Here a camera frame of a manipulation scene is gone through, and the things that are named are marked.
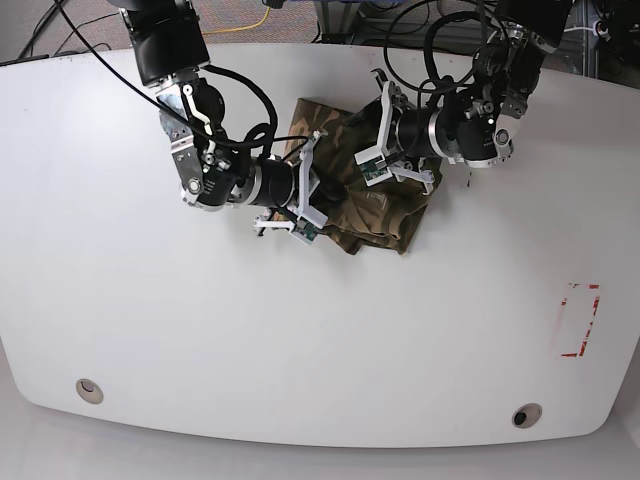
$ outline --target white table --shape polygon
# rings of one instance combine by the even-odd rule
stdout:
[[[211,55],[262,86],[280,134],[299,97],[357,110],[379,94],[379,49]],[[137,79],[131,52],[106,57]],[[392,61],[423,78],[419,53]],[[438,62],[459,76],[469,60]],[[211,82],[232,137],[266,120],[242,86]],[[408,255],[352,258],[324,238],[256,238],[253,208],[184,207],[157,111],[89,56],[0,69],[0,86],[0,336],[31,402],[357,447],[541,440],[607,418],[640,335],[636,91],[545,71],[508,164],[445,166]],[[528,403],[542,418],[517,429]]]

